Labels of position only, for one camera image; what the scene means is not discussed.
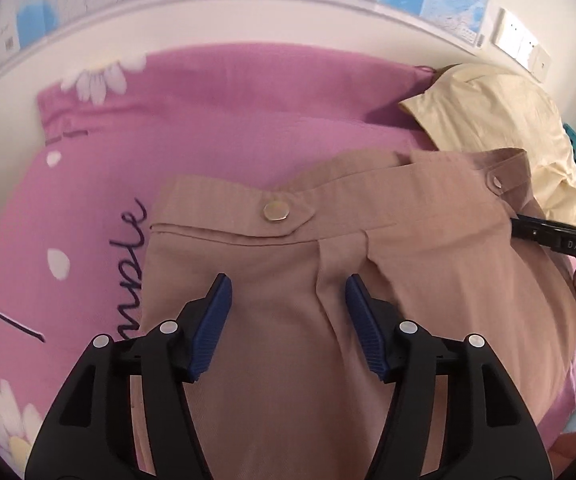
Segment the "beige pink jacket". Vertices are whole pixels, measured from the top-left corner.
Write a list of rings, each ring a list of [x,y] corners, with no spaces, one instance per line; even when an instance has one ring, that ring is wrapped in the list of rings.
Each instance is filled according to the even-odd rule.
[[[576,355],[567,258],[511,235],[540,215],[526,154],[355,151],[271,191],[176,178],[151,208],[142,327],[175,318],[215,276],[233,305],[187,390],[218,479],[360,479],[392,387],[371,373],[346,278],[433,335],[481,334],[535,420]]]

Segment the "pink floral bed sheet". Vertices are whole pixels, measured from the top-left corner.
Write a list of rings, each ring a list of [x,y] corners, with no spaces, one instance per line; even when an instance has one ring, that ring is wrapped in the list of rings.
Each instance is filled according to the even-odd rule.
[[[433,81],[355,54],[225,46],[143,56],[43,90],[45,148],[0,218],[0,476],[27,479],[45,417],[90,341],[150,332],[149,214],[169,181],[271,191],[350,152],[441,152],[399,106]],[[131,395],[138,465],[151,474],[139,377]],[[576,355],[533,420],[557,477],[576,457]]]

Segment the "cream yellow pillow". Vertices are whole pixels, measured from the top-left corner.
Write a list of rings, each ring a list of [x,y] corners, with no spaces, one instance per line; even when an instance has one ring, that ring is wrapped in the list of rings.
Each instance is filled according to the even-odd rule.
[[[553,99],[507,68],[458,64],[399,103],[441,151],[526,151],[532,189],[549,220],[576,226],[576,162]]]

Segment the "white wall switch panel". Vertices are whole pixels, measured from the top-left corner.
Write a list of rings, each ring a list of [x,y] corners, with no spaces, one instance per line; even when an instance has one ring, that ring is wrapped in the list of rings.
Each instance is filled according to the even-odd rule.
[[[518,63],[538,82],[547,78],[551,56],[516,13],[499,10],[493,45]]]

